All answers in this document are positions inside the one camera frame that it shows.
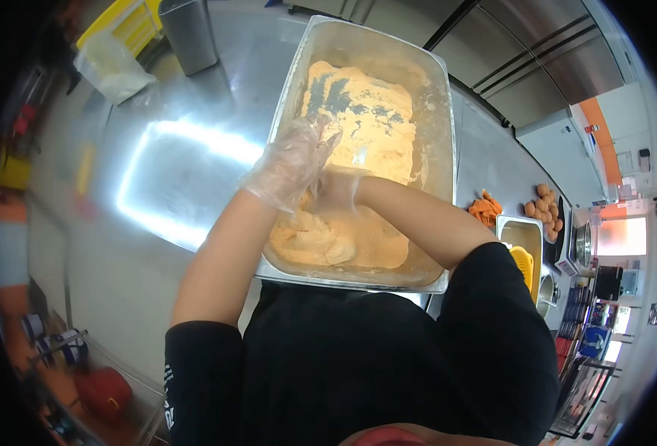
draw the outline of stainless steel tray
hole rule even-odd
[[[405,87],[413,97],[411,121],[416,132],[413,173],[419,172],[423,164],[428,165],[425,179],[418,179],[409,186],[454,204],[457,190],[455,131],[445,62],[412,43],[385,33],[313,16],[289,69],[268,142],[300,115],[308,69],[321,60],[334,67],[358,67],[369,76]],[[392,269],[291,263],[267,245],[256,275],[286,282],[366,290],[443,293],[448,286],[448,273],[412,243],[405,263]]]
[[[532,272],[532,300],[537,303],[542,274],[542,253],[544,251],[544,227],[540,220],[527,217],[497,216],[495,229],[501,242],[521,246],[534,257]]]

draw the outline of plastic glove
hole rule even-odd
[[[292,120],[244,175],[241,188],[275,208],[293,212],[342,135],[341,126],[326,115]]]
[[[355,191],[360,179],[373,173],[366,169],[327,166],[320,178],[311,185],[314,197],[312,211],[329,213],[336,210],[355,212]]]

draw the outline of black t-shirt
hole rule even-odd
[[[390,293],[265,283],[242,339],[194,321],[165,336],[172,444],[336,446],[389,423],[536,445],[556,351],[501,243],[460,263],[437,321]]]

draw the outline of person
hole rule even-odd
[[[432,195],[324,170],[332,125],[289,124],[188,266],[165,336],[171,443],[538,444],[555,416],[556,351],[508,249]],[[265,281],[242,338],[271,228],[307,188],[319,208],[373,209],[451,271],[437,320],[390,293]]]

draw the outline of flour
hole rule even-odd
[[[403,86],[334,68],[319,61],[309,68],[304,115],[325,113],[343,129],[327,165],[368,169],[397,183],[410,182],[415,125],[412,98]],[[308,193],[294,219],[284,216],[270,243],[286,260],[312,265],[396,268],[408,256],[408,239],[371,209],[357,216],[319,217],[306,210]]]

